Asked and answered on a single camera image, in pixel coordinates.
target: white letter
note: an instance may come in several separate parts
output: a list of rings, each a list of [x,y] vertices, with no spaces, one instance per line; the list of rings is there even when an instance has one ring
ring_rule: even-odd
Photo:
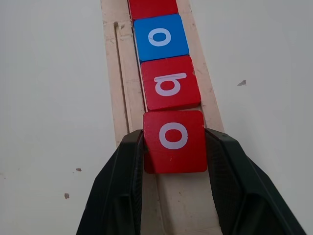
[[[180,83],[177,81],[178,79],[186,78],[187,74],[183,73],[176,73],[172,75],[166,75],[161,77],[155,77],[156,82],[156,93],[161,96],[172,96],[177,94],[180,91]],[[163,90],[161,88],[162,82],[173,82],[174,87],[170,90]]]
[[[181,132],[181,139],[177,142],[170,142],[166,139],[165,134],[169,130],[178,130]],[[188,132],[186,128],[177,122],[170,122],[161,127],[158,135],[161,144],[168,149],[179,149],[183,148],[188,140]]]
[[[159,41],[159,42],[155,41],[153,39],[153,36],[155,34],[157,34],[157,33],[164,33],[166,38],[163,41]],[[170,32],[167,29],[165,29],[165,28],[155,28],[155,29],[151,30],[150,33],[148,34],[148,39],[149,39],[149,42],[152,45],[154,45],[155,47],[162,47],[162,46],[165,46],[165,45],[169,44],[171,39],[172,39],[172,37],[171,37]]]

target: wall stain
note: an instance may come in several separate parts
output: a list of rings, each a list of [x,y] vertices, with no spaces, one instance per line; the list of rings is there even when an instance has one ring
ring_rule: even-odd
[[[244,80],[244,81],[242,81],[241,83],[239,83],[238,85],[237,85],[237,87],[240,87],[240,86],[243,86],[243,85],[245,85],[246,86],[246,81]]]

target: dark speck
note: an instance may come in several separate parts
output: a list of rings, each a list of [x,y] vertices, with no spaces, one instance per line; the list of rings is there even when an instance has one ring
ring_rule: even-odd
[[[239,83],[238,85],[237,85],[237,87],[240,87],[240,86],[243,86],[243,85],[245,85],[246,86],[246,81],[244,80],[244,81],[242,81],[241,83]]]
[[[202,72],[201,72],[201,70],[197,70],[199,73],[201,73],[201,74],[203,74]]]

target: groove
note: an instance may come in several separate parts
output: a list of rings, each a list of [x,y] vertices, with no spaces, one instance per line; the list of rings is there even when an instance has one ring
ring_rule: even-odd
[[[204,114],[204,112],[203,112],[203,107],[202,107],[202,102],[200,103],[200,105],[199,105],[199,108],[200,108],[200,111]],[[206,120],[205,120],[205,116],[203,115],[203,121],[204,121],[204,127],[205,128],[207,128],[207,125],[206,125]]]
[[[137,51],[137,47],[136,47],[136,40],[135,40],[135,31],[134,31],[134,27],[132,27],[132,31],[133,31],[133,41],[134,41],[134,48],[135,48],[135,54],[136,54],[136,62],[137,62],[137,69],[138,69],[138,76],[139,76],[139,82],[140,82],[140,89],[141,89],[141,96],[142,96],[142,102],[143,102],[143,108],[145,110],[145,113],[147,112],[147,104],[145,103],[145,97],[144,97],[144,90],[143,90],[143,82],[142,82],[142,77],[141,77],[141,72],[140,72],[140,61],[139,61],[139,57],[138,57],[138,51]]]
[[[118,30],[118,22],[114,22],[114,36],[115,36],[116,53],[117,53],[117,60],[118,60],[119,78],[121,80],[121,88],[122,88],[123,103],[124,103],[124,114],[125,114],[125,119],[126,119],[126,130],[128,134],[130,132],[129,121],[128,121],[128,114],[127,114],[127,107],[126,107],[126,98],[125,98],[124,81],[123,81],[123,73],[122,73],[122,65],[121,65],[121,56],[120,56],[119,46],[118,46],[117,30]]]

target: wooden block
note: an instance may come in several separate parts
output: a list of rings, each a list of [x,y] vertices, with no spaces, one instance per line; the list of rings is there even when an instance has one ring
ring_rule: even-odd
[[[178,13],[176,0],[129,0],[129,5],[133,21]]]
[[[143,132],[147,173],[191,173],[207,169],[203,114],[200,111],[147,112]]]
[[[144,62],[141,73],[149,111],[188,109],[201,102],[188,55]]]
[[[189,53],[178,14],[137,20],[134,29],[140,62]]]

